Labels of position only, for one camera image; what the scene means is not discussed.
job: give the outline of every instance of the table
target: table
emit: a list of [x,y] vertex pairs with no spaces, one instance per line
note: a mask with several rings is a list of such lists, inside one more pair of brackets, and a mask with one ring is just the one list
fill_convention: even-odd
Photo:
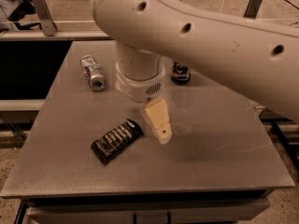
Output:
[[[107,77],[93,92],[79,65],[98,61]],[[173,137],[160,145],[142,104],[115,88],[114,41],[75,41],[51,86],[1,196],[30,205],[39,223],[179,223],[257,216],[266,196],[294,183],[250,100],[192,72],[185,86],[166,77]],[[164,58],[169,72],[171,61]],[[108,165],[91,143],[132,119],[145,135]]]

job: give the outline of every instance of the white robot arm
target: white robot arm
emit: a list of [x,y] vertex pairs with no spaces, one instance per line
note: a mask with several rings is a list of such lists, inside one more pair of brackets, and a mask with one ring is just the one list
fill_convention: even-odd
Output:
[[163,55],[299,123],[299,30],[207,12],[179,0],[91,4],[98,26],[118,41],[121,57],[131,49],[140,54],[127,62],[119,58],[123,77],[141,83],[158,77]]

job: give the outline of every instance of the metal tabletop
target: metal tabletop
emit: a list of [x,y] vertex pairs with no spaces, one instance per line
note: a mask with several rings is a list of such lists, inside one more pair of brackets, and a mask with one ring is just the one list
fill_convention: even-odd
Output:
[[[253,104],[192,71],[178,86],[167,76],[172,140],[160,145],[142,119],[142,104],[115,88],[114,41],[75,41],[38,114],[1,196],[84,197],[168,192],[276,189],[293,181]],[[79,60],[90,54],[107,77],[89,88]],[[166,70],[171,61],[164,59]],[[132,119],[145,135],[108,165],[91,143]]]

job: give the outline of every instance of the circular hole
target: circular hole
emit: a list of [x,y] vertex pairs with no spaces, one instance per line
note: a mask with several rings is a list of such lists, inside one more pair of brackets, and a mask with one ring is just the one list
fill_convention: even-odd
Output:
[[102,84],[102,82],[101,81],[95,81],[94,83],[93,83],[93,87],[101,87],[101,86],[103,86],[103,84]]
[[280,53],[283,52],[283,50],[284,50],[283,46],[278,45],[272,50],[271,55],[273,55],[273,56],[279,55]]
[[183,28],[180,30],[183,34],[188,33],[192,28],[192,25],[190,23],[187,23],[183,26]]
[[144,9],[147,7],[146,2],[142,2],[141,4],[138,5],[137,9],[138,11],[144,11]]

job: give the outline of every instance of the can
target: can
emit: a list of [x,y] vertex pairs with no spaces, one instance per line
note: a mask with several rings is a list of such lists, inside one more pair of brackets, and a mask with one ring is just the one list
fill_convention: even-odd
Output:
[[100,91],[106,86],[106,78],[100,64],[91,55],[83,56],[80,60],[84,75],[93,91]]

